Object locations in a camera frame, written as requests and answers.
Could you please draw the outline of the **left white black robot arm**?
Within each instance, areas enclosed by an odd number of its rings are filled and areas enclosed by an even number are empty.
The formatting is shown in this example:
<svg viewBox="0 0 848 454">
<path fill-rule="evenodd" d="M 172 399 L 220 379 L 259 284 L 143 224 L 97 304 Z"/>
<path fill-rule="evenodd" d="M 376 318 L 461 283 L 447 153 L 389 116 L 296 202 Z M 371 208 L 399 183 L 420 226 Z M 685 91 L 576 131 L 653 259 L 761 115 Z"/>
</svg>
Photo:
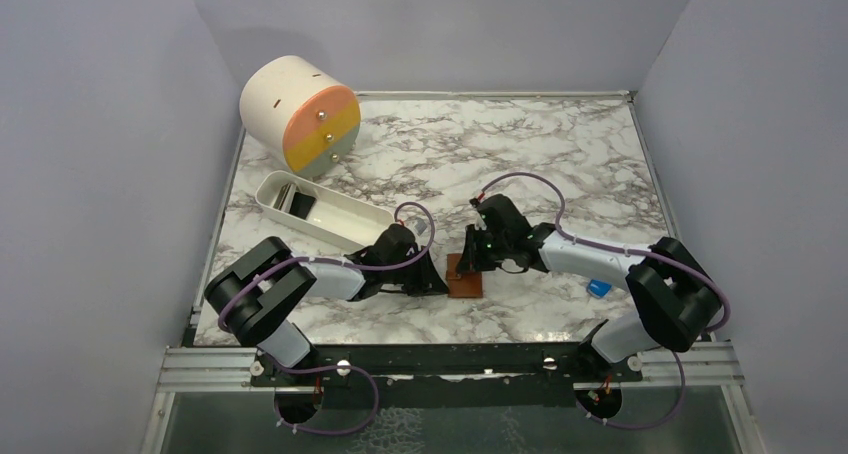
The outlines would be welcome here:
<svg viewBox="0 0 848 454">
<path fill-rule="evenodd" d="M 430 254 L 399 224 L 332 263 L 297 256 L 280 238 L 268 237 L 213 278 L 203 297 L 221 329 L 241 346 L 270 355 L 279 375 L 298 385 L 313 375 L 316 349 L 288 320 L 295 307 L 306 298 L 358 302 L 381 292 L 410 297 L 449 292 Z"/>
</svg>

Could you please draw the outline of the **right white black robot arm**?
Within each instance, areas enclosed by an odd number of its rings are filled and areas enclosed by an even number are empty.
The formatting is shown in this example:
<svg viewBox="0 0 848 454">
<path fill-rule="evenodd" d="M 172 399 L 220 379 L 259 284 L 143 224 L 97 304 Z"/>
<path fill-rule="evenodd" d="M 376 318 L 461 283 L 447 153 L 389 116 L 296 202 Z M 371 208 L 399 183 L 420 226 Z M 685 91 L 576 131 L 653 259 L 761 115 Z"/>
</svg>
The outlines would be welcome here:
<svg viewBox="0 0 848 454">
<path fill-rule="evenodd" d="M 471 199 L 479 221 L 465 229 L 459 274 L 490 272 L 505 261 L 520 272 L 580 275 L 629 293 L 633 312 L 604 320 L 580 342 L 579 372 L 600 381 L 617 363 L 657 347 L 680 353 L 707 331 L 723 309 L 721 295 L 677 239 L 627 247 L 560 233 L 553 223 L 531 225 L 501 194 Z"/>
</svg>

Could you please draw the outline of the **brown leather card holder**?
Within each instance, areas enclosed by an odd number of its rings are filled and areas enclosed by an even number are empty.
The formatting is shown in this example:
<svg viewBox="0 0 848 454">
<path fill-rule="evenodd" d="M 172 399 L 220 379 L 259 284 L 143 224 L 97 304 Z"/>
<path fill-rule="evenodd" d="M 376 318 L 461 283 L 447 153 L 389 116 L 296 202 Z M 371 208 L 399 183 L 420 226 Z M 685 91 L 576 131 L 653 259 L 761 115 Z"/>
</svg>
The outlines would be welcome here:
<svg viewBox="0 0 848 454">
<path fill-rule="evenodd" d="M 481 299 L 484 297 L 482 274 L 460 273 L 457 269 L 461 255 L 451 253 L 446 258 L 445 281 L 451 299 Z"/>
</svg>

